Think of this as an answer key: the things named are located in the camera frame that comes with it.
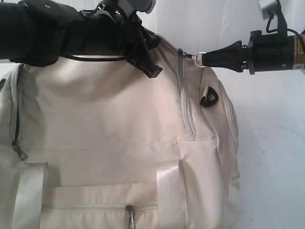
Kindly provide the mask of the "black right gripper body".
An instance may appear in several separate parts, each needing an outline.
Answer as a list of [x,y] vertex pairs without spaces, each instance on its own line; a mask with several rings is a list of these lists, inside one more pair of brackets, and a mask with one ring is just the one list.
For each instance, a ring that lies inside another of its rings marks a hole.
[[305,36],[252,31],[247,46],[247,68],[256,72],[305,70]]

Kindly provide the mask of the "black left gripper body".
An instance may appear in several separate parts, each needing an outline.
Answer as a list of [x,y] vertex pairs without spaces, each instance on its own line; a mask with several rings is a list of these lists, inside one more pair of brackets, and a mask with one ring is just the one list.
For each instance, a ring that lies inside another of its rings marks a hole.
[[137,13],[127,17],[112,9],[99,10],[74,21],[58,52],[60,57],[94,62],[126,60],[135,48],[135,35],[142,25]]

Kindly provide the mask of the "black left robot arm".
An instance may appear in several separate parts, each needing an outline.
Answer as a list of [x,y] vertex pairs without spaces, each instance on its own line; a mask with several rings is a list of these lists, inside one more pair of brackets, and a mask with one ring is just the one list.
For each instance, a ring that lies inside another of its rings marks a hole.
[[160,38],[142,25],[137,12],[151,13],[153,0],[102,0],[92,10],[52,0],[0,4],[0,57],[35,67],[59,58],[81,62],[127,61],[149,78],[162,68],[150,50]]

